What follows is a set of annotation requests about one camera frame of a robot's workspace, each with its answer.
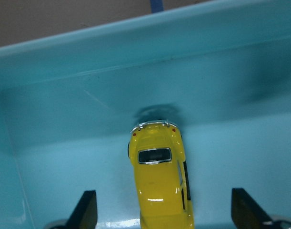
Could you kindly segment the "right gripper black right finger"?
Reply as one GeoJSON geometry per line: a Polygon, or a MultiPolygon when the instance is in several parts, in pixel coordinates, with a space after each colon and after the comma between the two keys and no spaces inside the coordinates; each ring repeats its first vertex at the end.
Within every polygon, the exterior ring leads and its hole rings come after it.
{"type": "Polygon", "coordinates": [[[231,190],[231,219],[238,229],[291,229],[291,219],[270,216],[243,188],[231,190]]]}

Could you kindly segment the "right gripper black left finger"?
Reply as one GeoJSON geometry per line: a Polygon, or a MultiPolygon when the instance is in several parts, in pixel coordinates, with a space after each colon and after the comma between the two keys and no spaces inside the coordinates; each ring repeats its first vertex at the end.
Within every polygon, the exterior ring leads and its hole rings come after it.
{"type": "Polygon", "coordinates": [[[67,220],[58,220],[46,229],[95,229],[98,222],[97,195],[95,190],[84,191],[67,220]]]}

